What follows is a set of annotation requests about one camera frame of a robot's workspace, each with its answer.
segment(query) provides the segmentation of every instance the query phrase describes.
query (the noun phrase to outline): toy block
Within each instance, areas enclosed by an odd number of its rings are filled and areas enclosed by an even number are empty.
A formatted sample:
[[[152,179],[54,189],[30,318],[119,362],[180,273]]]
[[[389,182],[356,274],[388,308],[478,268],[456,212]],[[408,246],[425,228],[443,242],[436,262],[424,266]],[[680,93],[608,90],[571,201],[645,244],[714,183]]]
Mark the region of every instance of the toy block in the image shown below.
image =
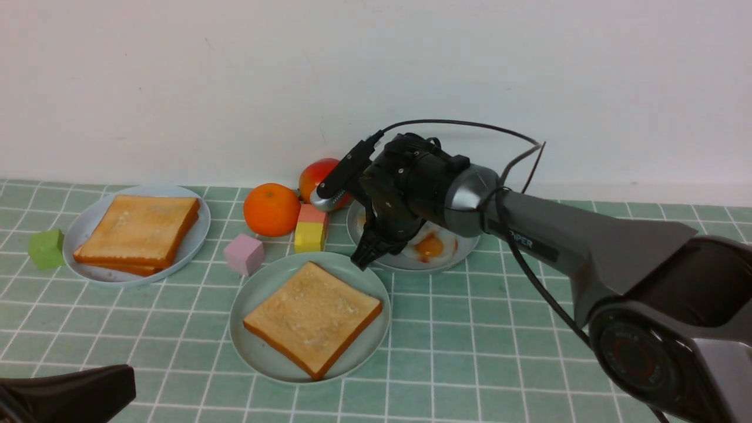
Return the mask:
[[[295,228],[295,252],[324,251],[326,228],[323,224],[300,222]]]
[[[315,205],[304,204],[300,206],[298,222],[308,222],[312,224],[323,224],[325,228],[329,226],[329,213],[325,213]]]
[[[242,275],[252,275],[264,263],[264,244],[244,233],[235,237],[224,249],[230,269]]]
[[[65,265],[62,258],[63,234],[59,229],[35,233],[29,239],[29,257],[40,270]]]

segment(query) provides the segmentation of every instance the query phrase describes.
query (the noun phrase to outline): fried egg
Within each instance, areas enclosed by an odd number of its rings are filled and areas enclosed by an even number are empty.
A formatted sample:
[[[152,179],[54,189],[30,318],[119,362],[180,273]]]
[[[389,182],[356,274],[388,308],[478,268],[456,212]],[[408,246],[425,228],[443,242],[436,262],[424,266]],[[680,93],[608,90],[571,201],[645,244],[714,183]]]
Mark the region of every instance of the fried egg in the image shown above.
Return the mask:
[[[448,262],[457,251],[457,236],[431,222],[426,222],[408,242],[402,254],[421,263]]]
[[[365,210],[363,213],[358,216],[358,224],[356,225],[356,230],[358,231],[358,236],[363,236],[363,227],[365,226]]]

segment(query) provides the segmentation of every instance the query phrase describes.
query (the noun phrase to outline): white wall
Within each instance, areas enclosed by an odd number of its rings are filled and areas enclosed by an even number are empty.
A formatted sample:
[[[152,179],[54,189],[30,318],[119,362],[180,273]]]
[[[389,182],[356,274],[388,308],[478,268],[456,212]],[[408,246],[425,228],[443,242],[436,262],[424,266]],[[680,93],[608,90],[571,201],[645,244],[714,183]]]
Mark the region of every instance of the white wall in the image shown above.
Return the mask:
[[[752,203],[750,22],[748,0],[6,0],[0,178],[295,185],[443,117],[547,141],[539,193]],[[524,147],[412,130],[497,168]]]

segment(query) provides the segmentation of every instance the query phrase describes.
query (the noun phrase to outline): robotic arm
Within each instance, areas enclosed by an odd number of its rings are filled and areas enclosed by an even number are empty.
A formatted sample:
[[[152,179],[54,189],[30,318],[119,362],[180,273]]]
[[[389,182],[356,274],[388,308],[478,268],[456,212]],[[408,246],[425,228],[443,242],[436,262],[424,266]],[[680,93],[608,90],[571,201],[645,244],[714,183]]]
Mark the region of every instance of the robotic arm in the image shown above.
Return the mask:
[[[365,269],[398,254],[426,221],[465,237],[505,240],[531,282],[593,350],[625,392],[692,422],[752,421],[752,248],[687,225],[628,221],[504,187],[496,172],[451,156],[436,138],[397,135],[373,161],[383,134],[358,143],[311,195],[333,209],[345,192],[367,211],[351,260]],[[574,319],[521,252],[568,276]],[[588,326],[589,335],[582,329]]]

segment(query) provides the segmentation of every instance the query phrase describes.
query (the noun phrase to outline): yellow block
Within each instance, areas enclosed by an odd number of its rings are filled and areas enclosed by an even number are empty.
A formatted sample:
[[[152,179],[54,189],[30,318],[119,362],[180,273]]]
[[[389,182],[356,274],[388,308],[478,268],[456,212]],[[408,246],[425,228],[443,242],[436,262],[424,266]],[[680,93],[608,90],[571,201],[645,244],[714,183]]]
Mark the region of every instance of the yellow block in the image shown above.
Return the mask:
[[[295,252],[324,251],[326,227],[324,224],[298,222],[295,228]]]

